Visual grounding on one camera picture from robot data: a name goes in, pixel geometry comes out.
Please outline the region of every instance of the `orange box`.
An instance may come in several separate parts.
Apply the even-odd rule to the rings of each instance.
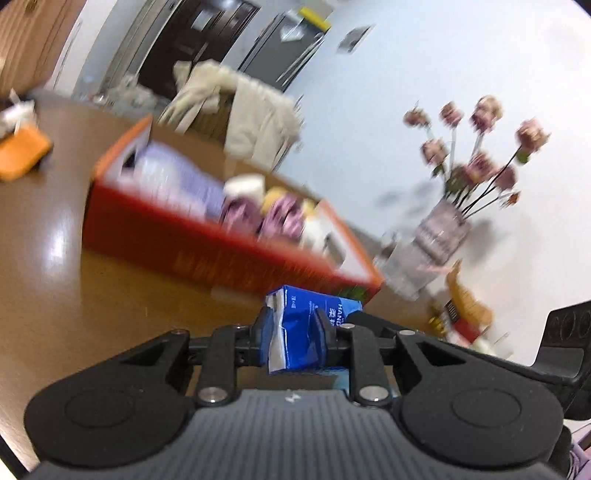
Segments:
[[[155,127],[145,118],[130,129],[95,166],[87,198],[82,244],[166,274],[207,286],[222,286],[263,298],[285,284],[362,300],[380,289],[382,277],[358,240],[322,200],[316,209],[344,261],[329,259],[283,241],[260,241],[228,233],[218,223],[191,219],[130,194],[118,186],[123,165],[157,140],[188,157],[204,173],[224,181],[237,174],[262,173],[247,163],[229,160],[213,142],[181,137]],[[309,197],[275,175],[267,188],[282,186]]]

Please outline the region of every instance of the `dark door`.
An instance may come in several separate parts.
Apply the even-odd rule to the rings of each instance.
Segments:
[[[157,38],[139,71],[139,83],[173,99],[179,61],[222,61],[259,10],[241,0],[184,0]]]

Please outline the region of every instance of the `white wall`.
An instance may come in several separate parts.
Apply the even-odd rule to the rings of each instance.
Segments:
[[[93,91],[100,89],[115,53],[145,3],[146,0],[118,0],[113,6],[80,70],[74,88],[75,96],[88,93],[85,92],[88,88]]]
[[[87,0],[47,83],[49,88],[64,95],[72,94],[90,49],[117,1]]]
[[[402,124],[416,101],[437,118],[450,100],[470,112],[496,95],[505,117],[483,147],[499,164],[522,120],[536,116],[552,132],[519,168],[519,203],[478,214],[463,250],[462,278],[517,344],[528,342],[513,358],[530,363],[548,313],[591,298],[591,19],[571,0],[357,0],[329,20],[323,47],[288,91],[305,95],[306,127],[281,173],[368,232],[411,231],[440,196],[420,158],[424,132]],[[352,55],[336,53],[351,28],[374,23]],[[449,139],[437,121],[434,130]],[[465,161],[467,121],[458,137]]]
[[[240,66],[246,55],[248,55],[248,52],[254,46],[258,36],[277,15],[291,8],[298,8],[303,4],[299,0],[250,0],[250,2],[261,7],[261,9],[246,26],[223,59],[222,63],[233,69],[237,69]]]

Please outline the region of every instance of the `table surface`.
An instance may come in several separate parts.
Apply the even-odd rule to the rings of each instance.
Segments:
[[[250,324],[260,307],[82,251],[90,172],[129,122],[49,92],[34,96],[54,151],[39,172],[0,186],[0,433],[29,468],[37,458],[22,416],[37,391],[172,327],[204,336]],[[163,135],[191,146],[188,136]],[[424,303],[387,291],[367,311],[409,326],[427,316]],[[261,371],[241,369],[239,382],[268,387]]]

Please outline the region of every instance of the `door frame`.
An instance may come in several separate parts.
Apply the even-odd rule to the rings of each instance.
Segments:
[[[146,55],[141,59],[137,70],[132,73],[137,74],[139,72],[144,64],[145,58],[148,56],[148,53],[156,42],[156,39],[160,36],[170,18],[183,2],[184,0],[148,0],[144,4],[135,21],[129,28],[123,42],[121,42],[113,60],[111,60],[105,78],[103,79],[101,90],[106,90],[119,85],[124,75],[131,67],[131,64],[137,60],[137,52],[140,51],[142,47],[148,47],[149,45]],[[164,21],[162,21],[161,14],[165,9],[168,9],[170,13],[164,17]],[[158,29],[158,34],[155,38],[147,37],[150,29],[159,26],[157,25],[157,22],[159,21],[158,17],[160,17],[160,22],[162,23]]]

